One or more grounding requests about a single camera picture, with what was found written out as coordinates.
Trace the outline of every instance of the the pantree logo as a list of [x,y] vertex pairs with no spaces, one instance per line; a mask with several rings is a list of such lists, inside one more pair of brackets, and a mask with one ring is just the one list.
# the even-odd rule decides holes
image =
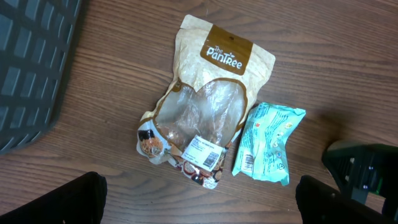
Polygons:
[[230,53],[225,53],[223,52],[223,50],[220,49],[219,46],[215,46],[215,47],[209,47],[209,49],[207,50],[206,56],[210,56],[212,57],[212,59],[215,59],[221,63],[224,63],[226,65],[232,66],[234,68],[237,69],[241,69],[242,67],[242,63],[235,60],[235,55],[232,54],[232,52]]

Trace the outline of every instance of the brown label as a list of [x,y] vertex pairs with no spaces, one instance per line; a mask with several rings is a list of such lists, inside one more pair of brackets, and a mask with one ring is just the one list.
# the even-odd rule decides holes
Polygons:
[[213,25],[200,56],[222,69],[243,75],[252,46],[252,42]]

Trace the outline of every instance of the plastic bag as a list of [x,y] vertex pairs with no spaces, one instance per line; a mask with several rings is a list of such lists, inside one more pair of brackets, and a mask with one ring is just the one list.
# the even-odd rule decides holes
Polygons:
[[239,172],[256,180],[289,184],[286,141],[305,110],[261,103],[252,109],[243,130],[232,175]]
[[168,161],[213,189],[275,57],[250,41],[187,15],[174,55],[174,79],[154,111],[141,118],[137,151]]

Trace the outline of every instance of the wooden table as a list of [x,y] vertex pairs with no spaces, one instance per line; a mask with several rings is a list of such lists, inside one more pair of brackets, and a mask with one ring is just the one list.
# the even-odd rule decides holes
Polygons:
[[[276,56],[258,101],[307,110],[287,143],[289,186],[233,177],[236,144],[215,190],[137,153],[137,125],[172,80],[186,14]],[[59,122],[0,156],[0,214],[94,170],[108,180],[103,223],[300,223],[300,177],[336,187],[320,160],[329,143],[398,145],[397,59],[395,0],[92,0]]]

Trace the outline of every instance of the sticker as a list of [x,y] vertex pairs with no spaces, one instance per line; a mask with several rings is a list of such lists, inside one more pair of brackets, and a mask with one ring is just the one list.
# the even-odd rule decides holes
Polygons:
[[285,165],[283,165],[283,163],[277,164],[276,168],[278,168],[279,170],[285,169]]
[[286,128],[286,129],[289,129],[289,128],[291,128],[292,126],[293,126],[293,124],[292,124],[291,122],[288,122],[288,123],[285,124],[285,128]]
[[195,136],[182,154],[182,158],[211,172],[217,165],[223,148]]
[[278,134],[276,134],[276,137],[277,137],[277,138],[280,138],[280,137],[282,137],[284,134],[285,134],[285,133],[283,133],[283,132],[279,132]]

